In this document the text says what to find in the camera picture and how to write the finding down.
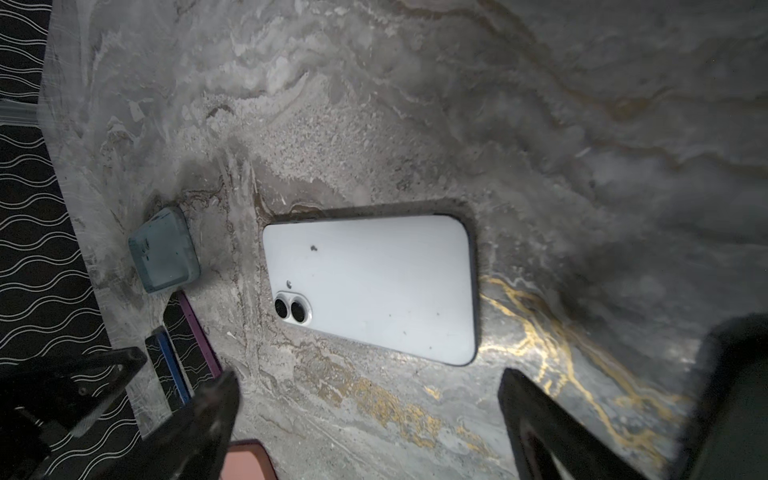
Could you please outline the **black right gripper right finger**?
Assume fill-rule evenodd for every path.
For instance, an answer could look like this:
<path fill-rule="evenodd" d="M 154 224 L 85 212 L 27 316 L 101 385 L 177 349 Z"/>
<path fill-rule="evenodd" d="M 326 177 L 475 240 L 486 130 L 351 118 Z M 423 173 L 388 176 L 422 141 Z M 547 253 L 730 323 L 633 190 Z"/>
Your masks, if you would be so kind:
<path fill-rule="evenodd" d="M 498 400 L 521 479 L 641 479 L 523 372 L 507 368 Z"/>

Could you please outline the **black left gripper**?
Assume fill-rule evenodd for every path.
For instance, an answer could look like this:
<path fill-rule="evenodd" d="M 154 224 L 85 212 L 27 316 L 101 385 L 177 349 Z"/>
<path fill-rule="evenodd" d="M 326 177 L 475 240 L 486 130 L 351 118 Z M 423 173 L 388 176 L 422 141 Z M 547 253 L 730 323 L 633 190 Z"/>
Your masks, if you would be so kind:
<path fill-rule="evenodd" d="M 87 355 L 37 357 L 1 371 L 1 477 L 31 479 L 51 456 L 47 437 L 81 437 L 146 364 L 138 347 Z M 98 397 L 75 380 L 90 370 L 116 376 Z"/>

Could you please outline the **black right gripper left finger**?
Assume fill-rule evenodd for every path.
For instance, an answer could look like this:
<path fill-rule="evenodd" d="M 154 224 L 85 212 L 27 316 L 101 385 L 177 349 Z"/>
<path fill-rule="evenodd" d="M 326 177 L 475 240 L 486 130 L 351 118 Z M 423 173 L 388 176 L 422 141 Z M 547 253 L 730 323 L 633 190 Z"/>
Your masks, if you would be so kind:
<path fill-rule="evenodd" d="M 100 479 L 217 479 L 240 405 L 237 374 L 224 371 Z"/>

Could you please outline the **white smartphone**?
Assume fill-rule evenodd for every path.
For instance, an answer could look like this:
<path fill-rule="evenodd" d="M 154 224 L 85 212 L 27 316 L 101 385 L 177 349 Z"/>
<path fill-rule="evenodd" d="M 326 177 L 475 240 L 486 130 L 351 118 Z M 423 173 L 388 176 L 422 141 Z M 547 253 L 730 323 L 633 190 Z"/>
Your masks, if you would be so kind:
<path fill-rule="evenodd" d="M 448 215 L 264 228 L 272 303 L 297 327 L 452 366 L 477 352 L 473 251 Z"/>

